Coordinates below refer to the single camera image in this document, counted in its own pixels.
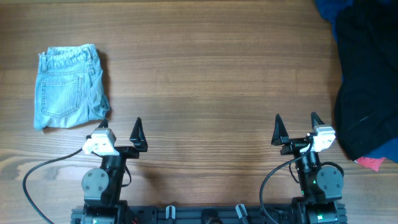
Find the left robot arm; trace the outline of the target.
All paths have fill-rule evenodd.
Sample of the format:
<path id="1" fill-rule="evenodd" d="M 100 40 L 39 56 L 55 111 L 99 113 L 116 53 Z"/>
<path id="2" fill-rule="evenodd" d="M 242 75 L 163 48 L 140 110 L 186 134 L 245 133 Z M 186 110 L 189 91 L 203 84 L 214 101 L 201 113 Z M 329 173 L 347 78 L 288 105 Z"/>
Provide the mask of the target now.
<path id="1" fill-rule="evenodd" d="M 120 199 L 124 174 L 128 174 L 126 161 L 137 159 L 148 150 L 142 120 L 136 119 L 129 140 L 131 146 L 115 146 L 116 136 L 104 119 L 91 135 L 86 137 L 82 149 L 85 154 L 101 158 L 99 168 L 89 170 L 82 178 L 84 191 L 83 211 L 71 217 L 72 223 L 117 224 L 135 223 L 136 219 L 125 200 Z"/>

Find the red garment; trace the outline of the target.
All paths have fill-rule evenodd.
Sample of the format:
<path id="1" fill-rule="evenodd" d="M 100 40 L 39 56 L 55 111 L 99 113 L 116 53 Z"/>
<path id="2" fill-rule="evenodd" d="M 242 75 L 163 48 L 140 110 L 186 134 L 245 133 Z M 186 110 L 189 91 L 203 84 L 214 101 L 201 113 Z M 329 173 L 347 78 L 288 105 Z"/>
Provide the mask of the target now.
<path id="1" fill-rule="evenodd" d="M 370 158 L 370 157 L 360 157 L 355 160 L 355 163 L 366 167 L 368 169 L 372 169 L 375 172 L 379 171 L 381 164 L 384 162 L 385 157 L 380 159 Z"/>

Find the folded light blue jeans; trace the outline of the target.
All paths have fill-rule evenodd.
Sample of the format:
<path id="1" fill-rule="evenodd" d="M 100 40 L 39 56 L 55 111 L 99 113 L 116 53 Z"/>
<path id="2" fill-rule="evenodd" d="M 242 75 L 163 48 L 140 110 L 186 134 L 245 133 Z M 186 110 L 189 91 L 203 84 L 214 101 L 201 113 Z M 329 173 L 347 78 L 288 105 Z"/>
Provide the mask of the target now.
<path id="1" fill-rule="evenodd" d="M 49 47 L 39 54 L 34 128 L 72 128 L 110 110 L 100 56 L 93 44 Z"/>

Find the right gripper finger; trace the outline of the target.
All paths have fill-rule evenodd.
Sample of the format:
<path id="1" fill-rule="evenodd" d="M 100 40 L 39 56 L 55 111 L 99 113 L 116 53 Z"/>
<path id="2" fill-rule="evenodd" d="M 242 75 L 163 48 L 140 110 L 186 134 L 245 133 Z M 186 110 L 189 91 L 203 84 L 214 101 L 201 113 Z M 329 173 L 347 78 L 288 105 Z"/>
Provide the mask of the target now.
<path id="1" fill-rule="evenodd" d="M 273 146 L 280 146 L 283 144 L 287 144 L 288 141 L 289 141 L 289 135 L 285 128 L 284 122 L 280 114 L 276 114 L 275 127 L 274 127 L 274 133 L 272 135 L 271 144 Z"/>
<path id="2" fill-rule="evenodd" d="M 320 127 L 325 123 L 320 119 L 316 112 L 311 113 L 312 128 Z"/>

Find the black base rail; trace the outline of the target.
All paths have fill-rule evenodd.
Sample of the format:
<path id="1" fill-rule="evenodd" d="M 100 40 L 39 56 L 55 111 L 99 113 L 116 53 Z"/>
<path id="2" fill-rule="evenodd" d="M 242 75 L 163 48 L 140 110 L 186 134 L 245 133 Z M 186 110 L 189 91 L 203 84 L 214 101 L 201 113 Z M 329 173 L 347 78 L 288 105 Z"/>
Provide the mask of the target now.
<path id="1" fill-rule="evenodd" d="M 176 207 L 164 208 L 129 207 L 119 213 L 116 209 L 74 209 L 71 223 L 326 223 L 347 224 L 345 206 L 341 203 L 324 205 L 265 204 L 266 213 L 260 206 Z"/>

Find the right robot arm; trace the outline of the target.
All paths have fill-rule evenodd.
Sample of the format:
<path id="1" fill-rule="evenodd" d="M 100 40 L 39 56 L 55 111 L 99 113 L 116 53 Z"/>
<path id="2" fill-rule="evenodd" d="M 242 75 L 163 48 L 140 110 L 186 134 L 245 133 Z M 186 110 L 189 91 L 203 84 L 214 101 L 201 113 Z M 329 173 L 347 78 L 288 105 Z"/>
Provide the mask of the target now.
<path id="1" fill-rule="evenodd" d="M 335 130 L 319 116 L 311 114 L 312 131 L 303 138 L 290 138 L 279 114 L 271 144 L 281 146 L 280 154 L 292 155 L 302 195 L 292 199 L 289 223 L 347 223 L 342 199 L 344 171 L 333 162 L 321 162 L 318 153 L 328 149 L 335 140 Z"/>

